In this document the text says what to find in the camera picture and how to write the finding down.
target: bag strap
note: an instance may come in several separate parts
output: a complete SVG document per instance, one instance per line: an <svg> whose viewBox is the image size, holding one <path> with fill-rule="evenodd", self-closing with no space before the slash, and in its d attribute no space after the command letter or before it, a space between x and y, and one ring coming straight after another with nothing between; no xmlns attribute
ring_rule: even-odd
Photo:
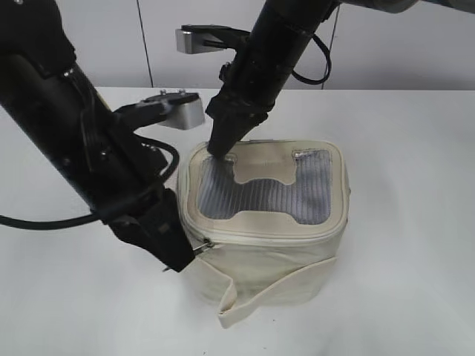
<svg viewBox="0 0 475 356"><path fill-rule="evenodd" d="M260 293L256 294L250 300L238 306L236 305L238 290L236 289L234 280L227 274L218 271L206 261L201 260L200 258L197 258L197 260L200 261L201 268L207 270L211 269L214 273L214 278L219 279L221 283L227 285L226 291L221 298L218 312L218 319L221 325L223 328L227 329L237 322L246 319L263 304L269 302L292 302L295 297L290 296L290 294L295 290L301 291L299 292L299 300L311 299L318 293L318 290L327 279L327 275L335 263L336 257L300 268L284 278L281 278Z"/></svg>

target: insulated lunch bag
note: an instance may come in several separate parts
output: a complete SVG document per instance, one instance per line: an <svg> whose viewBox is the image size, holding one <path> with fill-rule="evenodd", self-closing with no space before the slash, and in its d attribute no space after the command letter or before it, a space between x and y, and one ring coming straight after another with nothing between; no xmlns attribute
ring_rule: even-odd
<svg viewBox="0 0 475 356"><path fill-rule="evenodd" d="M219 303L223 327L261 305L302 303L320 290L347 225L350 189L326 142L239 142L224 160L199 145L178 178L180 218L203 253L185 269Z"/></svg>

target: white wall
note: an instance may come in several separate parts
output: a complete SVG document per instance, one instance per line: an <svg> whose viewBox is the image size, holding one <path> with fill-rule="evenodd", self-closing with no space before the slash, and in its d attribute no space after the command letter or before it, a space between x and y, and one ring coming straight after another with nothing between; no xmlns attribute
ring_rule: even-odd
<svg viewBox="0 0 475 356"><path fill-rule="evenodd" d="M393 15L341 6L328 89L475 90L475 14L419 2Z"/></svg>
<svg viewBox="0 0 475 356"><path fill-rule="evenodd" d="M95 85L150 86L137 0L57 0L79 63ZM219 88L230 50L187 56L175 50L182 24L250 29L264 0L139 0L157 87ZM318 34L332 39L335 14ZM418 3L390 15L342 5L328 89L475 89L475 15ZM324 58L309 46L298 71L318 78ZM287 88L315 89L290 79Z"/></svg>
<svg viewBox="0 0 475 356"><path fill-rule="evenodd" d="M56 0L78 63L95 85L150 86L135 0Z"/></svg>

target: bag lid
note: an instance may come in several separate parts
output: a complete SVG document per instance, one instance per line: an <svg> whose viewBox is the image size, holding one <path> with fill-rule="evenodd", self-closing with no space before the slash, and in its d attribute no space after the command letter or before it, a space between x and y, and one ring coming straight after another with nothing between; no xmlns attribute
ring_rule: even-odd
<svg viewBox="0 0 475 356"><path fill-rule="evenodd" d="M216 243L313 243L346 225L346 174L326 142L239 142L222 161L203 143L180 172L183 224Z"/></svg>

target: mesh pocket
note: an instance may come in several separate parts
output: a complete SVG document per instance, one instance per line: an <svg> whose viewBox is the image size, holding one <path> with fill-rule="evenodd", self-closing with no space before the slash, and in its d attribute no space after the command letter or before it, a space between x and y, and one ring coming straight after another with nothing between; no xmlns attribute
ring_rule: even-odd
<svg viewBox="0 0 475 356"><path fill-rule="evenodd" d="M209 219L231 219L240 211L287 213L302 225L324 223L331 213L331 159L325 150L294 154L295 183L276 179L235 182L233 161L212 157L202 164L198 209Z"/></svg>

